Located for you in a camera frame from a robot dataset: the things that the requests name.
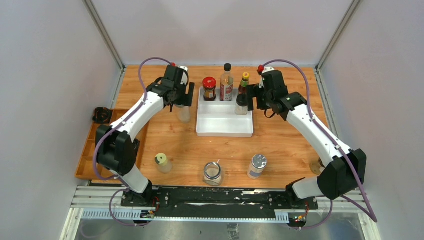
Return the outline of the yellow cap sauce bottle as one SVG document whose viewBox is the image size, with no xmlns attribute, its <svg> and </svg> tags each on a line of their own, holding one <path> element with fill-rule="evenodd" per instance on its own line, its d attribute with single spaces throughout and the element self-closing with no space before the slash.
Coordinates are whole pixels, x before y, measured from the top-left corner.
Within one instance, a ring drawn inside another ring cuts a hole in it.
<svg viewBox="0 0 424 240">
<path fill-rule="evenodd" d="M 249 80 L 250 80 L 250 74 L 248 72 L 244 72 L 242 74 L 242 78 L 238 87 L 239 94 L 247 93 L 247 86 L 249 85 Z"/>
</svg>

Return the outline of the silver lid shaker jar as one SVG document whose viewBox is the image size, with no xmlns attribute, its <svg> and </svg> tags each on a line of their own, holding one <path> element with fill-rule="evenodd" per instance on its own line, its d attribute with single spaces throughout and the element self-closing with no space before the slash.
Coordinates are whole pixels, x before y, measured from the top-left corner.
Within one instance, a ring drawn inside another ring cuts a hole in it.
<svg viewBox="0 0 424 240">
<path fill-rule="evenodd" d="M 184 105 L 177 105 L 177 117 L 183 124 L 187 124 L 191 120 L 190 107 Z"/>
</svg>

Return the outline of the black cap white pepper bottle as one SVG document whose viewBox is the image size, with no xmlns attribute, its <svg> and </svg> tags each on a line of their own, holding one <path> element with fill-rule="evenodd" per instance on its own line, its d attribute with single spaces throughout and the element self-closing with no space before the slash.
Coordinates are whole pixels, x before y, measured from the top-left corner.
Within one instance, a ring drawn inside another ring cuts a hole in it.
<svg viewBox="0 0 424 240">
<path fill-rule="evenodd" d="M 235 114 L 236 115 L 247 115 L 248 114 L 248 102 L 247 95 L 241 93 L 236 98 Z"/>
</svg>

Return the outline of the red lid brown jar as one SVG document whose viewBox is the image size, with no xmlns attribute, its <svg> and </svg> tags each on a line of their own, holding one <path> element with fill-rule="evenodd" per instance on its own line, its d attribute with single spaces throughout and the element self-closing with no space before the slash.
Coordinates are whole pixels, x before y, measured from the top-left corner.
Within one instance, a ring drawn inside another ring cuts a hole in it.
<svg viewBox="0 0 424 240">
<path fill-rule="evenodd" d="M 208 76 L 203 79 L 202 85 L 204 90 L 203 99 L 205 101 L 214 101 L 216 99 L 216 79 Z"/>
</svg>

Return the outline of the black cap soy sauce bottle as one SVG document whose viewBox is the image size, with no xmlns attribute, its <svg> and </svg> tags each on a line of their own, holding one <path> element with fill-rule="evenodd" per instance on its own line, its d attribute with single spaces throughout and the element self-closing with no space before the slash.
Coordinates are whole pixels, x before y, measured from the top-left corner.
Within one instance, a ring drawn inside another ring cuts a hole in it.
<svg viewBox="0 0 424 240">
<path fill-rule="evenodd" d="M 234 78 L 231 73 L 232 65 L 226 63 L 223 67 L 224 73 L 220 77 L 220 100 L 230 102 L 232 100 Z"/>
</svg>

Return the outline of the white divided tray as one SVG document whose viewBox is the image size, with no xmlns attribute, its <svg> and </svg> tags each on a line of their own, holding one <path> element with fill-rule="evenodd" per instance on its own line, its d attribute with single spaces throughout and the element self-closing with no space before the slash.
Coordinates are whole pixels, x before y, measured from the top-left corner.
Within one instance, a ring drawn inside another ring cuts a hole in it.
<svg viewBox="0 0 424 240">
<path fill-rule="evenodd" d="M 204 88 L 199 88 L 196 116 L 196 134 L 199 137 L 244 137 L 254 133 L 253 113 L 237 115 L 236 99 L 238 91 L 232 92 L 232 101 L 204 99 Z"/>
</svg>

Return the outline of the silver lid peppercorn bottle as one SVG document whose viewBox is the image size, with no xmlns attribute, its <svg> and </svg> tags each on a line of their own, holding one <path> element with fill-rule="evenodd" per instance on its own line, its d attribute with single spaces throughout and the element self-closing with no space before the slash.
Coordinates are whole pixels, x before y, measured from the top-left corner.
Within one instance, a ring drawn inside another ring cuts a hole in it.
<svg viewBox="0 0 424 240">
<path fill-rule="evenodd" d="M 268 160 L 263 154 L 254 155 L 248 167 L 247 176 L 251 179 L 258 179 L 262 175 L 267 163 Z"/>
</svg>

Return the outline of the yellow lid spice bottle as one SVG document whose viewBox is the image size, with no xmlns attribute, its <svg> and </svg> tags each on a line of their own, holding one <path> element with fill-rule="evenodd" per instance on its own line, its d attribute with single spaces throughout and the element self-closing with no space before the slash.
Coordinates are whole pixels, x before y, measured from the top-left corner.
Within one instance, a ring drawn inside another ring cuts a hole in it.
<svg viewBox="0 0 424 240">
<path fill-rule="evenodd" d="M 159 170 L 159 172 L 163 174 L 169 173 L 173 168 L 172 162 L 164 153 L 158 153 L 155 156 L 154 161 L 157 165 L 157 169 Z"/>
</svg>

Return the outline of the round glass jar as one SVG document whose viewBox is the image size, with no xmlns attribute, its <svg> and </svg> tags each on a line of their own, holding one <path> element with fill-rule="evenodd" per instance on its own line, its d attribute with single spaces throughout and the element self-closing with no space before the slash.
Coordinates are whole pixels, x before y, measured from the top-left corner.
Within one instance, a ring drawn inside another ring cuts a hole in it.
<svg viewBox="0 0 424 240">
<path fill-rule="evenodd" d="M 203 169 L 203 182 L 209 186 L 218 187 L 222 184 L 223 169 L 217 162 L 208 162 Z"/>
</svg>

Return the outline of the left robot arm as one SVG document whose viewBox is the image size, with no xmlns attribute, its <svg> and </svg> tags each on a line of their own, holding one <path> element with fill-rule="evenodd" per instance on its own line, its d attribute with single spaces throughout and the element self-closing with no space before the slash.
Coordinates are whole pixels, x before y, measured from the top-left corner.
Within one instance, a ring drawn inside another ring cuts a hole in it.
<svg viewBox="0 0 424 240">
<path fill-rule="evenodd" d="M 153 193 L 151 182 L 136 166 L 134 140 L 145 125 L 165 107 L 191 107 L 195 83 L 190 82 L 186 66 L 168 65 L 164 76 L 144 90 L 139 101 L 121 118 L 96 130 L 93 162 L 109 170 L 130 191 L 140 206 L 149 206 Z"/>
</svg>

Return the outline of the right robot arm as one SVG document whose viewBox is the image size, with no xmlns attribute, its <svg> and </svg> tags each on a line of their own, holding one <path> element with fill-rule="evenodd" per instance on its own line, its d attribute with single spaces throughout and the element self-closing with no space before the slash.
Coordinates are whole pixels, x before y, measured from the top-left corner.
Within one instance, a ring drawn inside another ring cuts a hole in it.
<svg viewBox="0 0 424 240">
<path fill-rule="evenodd" d="M 295 127 L 319 156 L 320 175 L 302 178 L 286 186 L 286 204 L 298 209 L 307 198 L 325 196 L 330 200 L 358 188 L 365 180 L 367 156 L 360 148 L 352 149 L 336 138 L 313 113 L 308 101 L 298 92 L 289 93 L 281 71 L 260 68 L 261 80 L 247 86 L 247 107 L 272 110 L 273 115 Z"/>
</svg>

